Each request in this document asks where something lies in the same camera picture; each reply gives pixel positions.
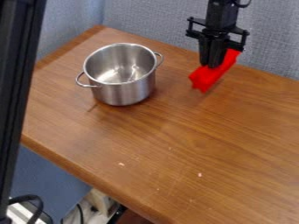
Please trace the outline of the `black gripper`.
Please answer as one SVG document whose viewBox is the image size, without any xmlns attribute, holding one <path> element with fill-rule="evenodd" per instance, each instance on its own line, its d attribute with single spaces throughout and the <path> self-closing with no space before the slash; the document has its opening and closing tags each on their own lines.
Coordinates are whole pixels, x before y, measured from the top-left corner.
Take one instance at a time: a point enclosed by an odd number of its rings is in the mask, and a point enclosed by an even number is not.
<svg viewBox="0 0 299 224">
<path fill-rule="evenodd" d="M 190 17 L 186 35 L 199 39 L 201 64 L 217 68 L 226 57 L 229 48 L 243 52 L 250 35 L 249 31 L 238 27 L 239 10 L 250 3 L 241 0 L 209 0 L 206 18 Z"/>
</svg>

